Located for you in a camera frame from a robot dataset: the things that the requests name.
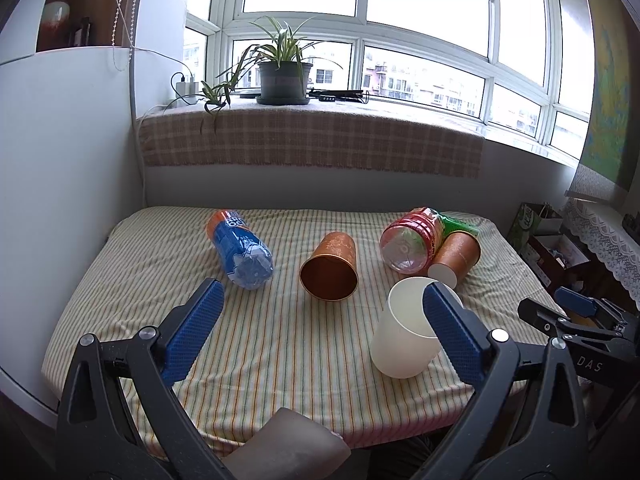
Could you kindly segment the blue orange plastic bottle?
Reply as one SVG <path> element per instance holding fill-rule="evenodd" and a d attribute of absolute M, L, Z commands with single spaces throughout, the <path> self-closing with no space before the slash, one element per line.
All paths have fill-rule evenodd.
<path fill-rule="evenodd" d="M 205 232 L 232 284 L 255 290 L 270 280 L 273 274 L 271 252 L 237 211 L 215 210 L 206 223 Z"/>

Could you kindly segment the white lace cloth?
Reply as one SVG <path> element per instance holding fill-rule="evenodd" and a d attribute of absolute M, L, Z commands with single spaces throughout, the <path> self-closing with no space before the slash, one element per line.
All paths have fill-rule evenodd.
<path fill-rule="evenodd" d="M 639 309 L 639 245 L 623 228 L 623 217 L 605 204 L 569 198 L 564 224 L 613 274 Z"/>

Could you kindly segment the dark cardboard box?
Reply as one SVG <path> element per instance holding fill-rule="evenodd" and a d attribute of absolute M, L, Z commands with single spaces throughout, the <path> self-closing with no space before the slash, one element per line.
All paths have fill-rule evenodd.
<path fill-rule="evenodd" d="M 520 256 L 550 294 L 560 287 L 581 292 L 596 272 L 596 262 L 564 234 L 530 236 Z"/>

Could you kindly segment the brown paper cup white base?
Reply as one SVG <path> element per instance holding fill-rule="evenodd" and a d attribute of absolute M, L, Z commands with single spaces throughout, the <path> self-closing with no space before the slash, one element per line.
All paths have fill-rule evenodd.
<path fill-rule="evenodd" d="M 427 276 L 456 289 L 479 261 L 480 243 L 476 237 L 463 231 L 452 232 L 427 268 Z"/>

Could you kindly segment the green snack bag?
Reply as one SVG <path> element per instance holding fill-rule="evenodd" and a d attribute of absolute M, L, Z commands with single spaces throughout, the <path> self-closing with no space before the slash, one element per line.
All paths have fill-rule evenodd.
<path fill-rule="evenodd" d="M 444 227 L 445 238 L 455 232 L 465 232 L 466 234 L 477 236 L 478 229 L 475 226 L 471 226 L 469 223 L 446 216 L 446 214 L 440 214 L 439 219 Z"/>

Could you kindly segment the potted spider plant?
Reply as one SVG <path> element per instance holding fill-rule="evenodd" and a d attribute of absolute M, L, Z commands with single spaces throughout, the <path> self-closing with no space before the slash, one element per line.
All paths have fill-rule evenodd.
<path fill-rule="evenodd" d="M 202 80 L 200 91 L 179 93 L 160 109 L 165 113 L 178 101 L 194 98 L 195 103 L 203 104 L 207 114 L 217 118 L 222 110 L 231 107 L 233 92 L 253 68 L 259 74 L 259 97 L 263 103 L 271 106 L 306 105 L 309 102 L 308 74 L 316 59 L 308 51 L 322 44 L 322 40 L 311 40 L 300 33 L 309 21 L 311 18 L 292 26 L 270 15 L 255 18 L 250 24 L 266 36 L 265 40 L 249 44 L 239 59 L 218 75 L 216 84 Z"/>

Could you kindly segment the brown chair back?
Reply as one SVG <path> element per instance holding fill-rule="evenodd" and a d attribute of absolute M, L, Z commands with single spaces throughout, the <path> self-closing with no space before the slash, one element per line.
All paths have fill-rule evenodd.
<path fill-rule="evenodd" d="M 221 461 L 237 479 L 324 479 L 350 454 L 339 434 L 279 408 L 261 430 Z"/>

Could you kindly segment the white wall charger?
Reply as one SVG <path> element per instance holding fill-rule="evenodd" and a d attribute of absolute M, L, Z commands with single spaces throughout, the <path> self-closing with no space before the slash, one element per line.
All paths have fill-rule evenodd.
<path fill-rule="evenodd" d="M 174 89 L 178 106 L 189 106 L 198 102 L 200 92 L 198 91 L 198 83 L 194 79 L 181 78 L 174 84 Z"/>

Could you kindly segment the black power strip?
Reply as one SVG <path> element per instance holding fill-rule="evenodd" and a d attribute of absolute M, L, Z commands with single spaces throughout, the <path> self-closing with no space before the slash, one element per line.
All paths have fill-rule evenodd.
<path fill-rule="evenodd" d="M 320 102 L 354 102 L 360 104 L 369 103 L 369 92 L 363 90 L 332 90 L 312 88 L 308 92 L 310 98 Z"/>

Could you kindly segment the green white paper bag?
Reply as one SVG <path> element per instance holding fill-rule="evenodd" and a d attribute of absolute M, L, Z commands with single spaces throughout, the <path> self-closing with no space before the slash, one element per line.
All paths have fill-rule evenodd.
<path fill-rule="evenodd" d="M 529 237 L 559 233 L 562 223 L 562 216 L 547 203 L 521 203 L 506 240 L 519 252 L 527 244 Z"/>

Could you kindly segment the red white vase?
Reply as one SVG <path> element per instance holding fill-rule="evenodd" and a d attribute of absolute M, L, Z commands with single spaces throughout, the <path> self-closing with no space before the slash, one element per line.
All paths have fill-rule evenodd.
<path fill-rule="evenodd" d="M 40 18 L 37 50 L 65 48 L 69 29 L 70 4 L 68 0 L 46 0 Z"/>

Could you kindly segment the plaid beige windowsill cloth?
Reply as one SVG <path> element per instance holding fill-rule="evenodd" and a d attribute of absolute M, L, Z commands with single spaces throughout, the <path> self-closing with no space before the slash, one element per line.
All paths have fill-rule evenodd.
<path fill-rule="evenodd" d="M 232 107 L 142 120 L 149 167 L 291 166 L 436 174 L 475 179 L 484 140 L 396 118 L 304 106 Z"/>

